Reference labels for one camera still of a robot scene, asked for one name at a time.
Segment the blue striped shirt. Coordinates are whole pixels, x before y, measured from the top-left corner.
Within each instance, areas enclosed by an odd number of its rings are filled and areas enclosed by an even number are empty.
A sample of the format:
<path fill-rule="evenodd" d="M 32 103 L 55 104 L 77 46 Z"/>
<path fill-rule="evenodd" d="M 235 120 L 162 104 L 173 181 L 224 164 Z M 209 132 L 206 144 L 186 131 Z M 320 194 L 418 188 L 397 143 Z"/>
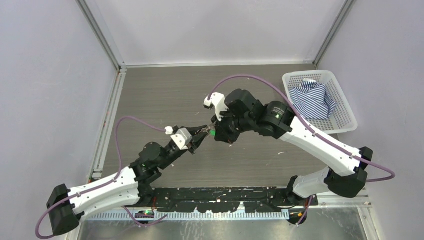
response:
<path fill-rule="evenodd" d="M 326 85 L 314 79 L 304 78 L 288 92 L 295 109 L 306 120 L 327 120 L 337 107 Z"/>

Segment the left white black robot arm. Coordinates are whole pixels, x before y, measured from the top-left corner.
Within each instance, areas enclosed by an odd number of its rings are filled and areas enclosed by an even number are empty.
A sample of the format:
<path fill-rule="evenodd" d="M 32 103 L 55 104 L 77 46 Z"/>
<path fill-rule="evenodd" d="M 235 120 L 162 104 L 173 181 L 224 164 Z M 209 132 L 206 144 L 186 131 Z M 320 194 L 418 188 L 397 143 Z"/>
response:
<path fill-rule="evenodd" d="M 187 152 L 194 154 L 207 137 L 206 125 L 173 127 L 166 146 L 149 142 L 137 160 L 119 172 L 85 185 L 56 186 L 47 203 L 53 236 L 67 234 L 89 217 L 118 207 L 148 207 L 154 199 L 151 183 Z"/>

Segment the white plastic basket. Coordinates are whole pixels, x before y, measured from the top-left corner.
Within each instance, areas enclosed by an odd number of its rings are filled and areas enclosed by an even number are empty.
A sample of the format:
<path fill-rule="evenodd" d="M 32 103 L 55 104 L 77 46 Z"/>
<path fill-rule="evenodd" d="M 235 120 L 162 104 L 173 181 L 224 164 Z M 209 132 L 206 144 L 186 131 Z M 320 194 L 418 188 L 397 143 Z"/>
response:
<path fill-rule="evenodd" d="M 282 83 L 295 109 L 324 133 L 342 134 L 358 128 L 352 108 L 331 71 L 289 72 L 282 76 Z"/>

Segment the green key tag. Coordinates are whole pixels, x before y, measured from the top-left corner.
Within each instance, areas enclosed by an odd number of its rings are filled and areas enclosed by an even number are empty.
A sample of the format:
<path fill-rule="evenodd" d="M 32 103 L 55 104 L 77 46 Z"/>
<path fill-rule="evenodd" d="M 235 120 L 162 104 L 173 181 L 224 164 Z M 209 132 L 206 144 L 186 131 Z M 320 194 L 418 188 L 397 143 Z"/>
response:
<path fill-rule="evenodd" d="M 211 136 L 215 136 L 216 135 L 216 131 L 215 130 L 213 130 L 213 129 L 211 129 L 210 131 L 209 131 L 209 134 L 211 135 Z"/>

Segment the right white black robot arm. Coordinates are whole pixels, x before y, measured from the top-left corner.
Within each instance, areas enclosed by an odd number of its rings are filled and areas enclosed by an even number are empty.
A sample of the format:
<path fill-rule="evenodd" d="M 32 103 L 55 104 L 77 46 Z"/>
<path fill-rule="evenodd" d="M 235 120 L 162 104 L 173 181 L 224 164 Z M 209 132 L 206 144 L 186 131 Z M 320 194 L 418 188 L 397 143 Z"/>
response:
<path fill-rule="evenodd" d="M 369 161 L 372 150 L 351 148 L 312 125 L 304 126 L 302 118 L 283 102 L 262 104 L 249 91 L 236 89 L 228 96 L 212 93 L 203 105 L 215 111 L 211 122 L 217 142 L 233 144 L 240 134 L 252 131 L 297 146 L 326 164 L 318 172 L 290 178 L 285 198 L 291 205 L 299 205 L 304 199 L 325 192 L 354 198 L 365 187 L 367 164 L 356 157 Z"/>

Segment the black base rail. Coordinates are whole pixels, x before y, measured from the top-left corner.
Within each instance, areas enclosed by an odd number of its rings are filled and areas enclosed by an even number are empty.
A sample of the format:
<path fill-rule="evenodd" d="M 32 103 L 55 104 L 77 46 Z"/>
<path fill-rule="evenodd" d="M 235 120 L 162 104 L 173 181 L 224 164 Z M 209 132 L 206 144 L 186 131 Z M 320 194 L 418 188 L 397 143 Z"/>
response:
<path fill-rule="evenodd" d="M 148 203 L 138 208 L 153 208 L 161 213 L 234 213 L 244 207 L 247 213 L 276 213 L 283 209 L 304 208 L 305 199 L 288 199 L 278 187 L 179 187 L 155 188 Z"/>

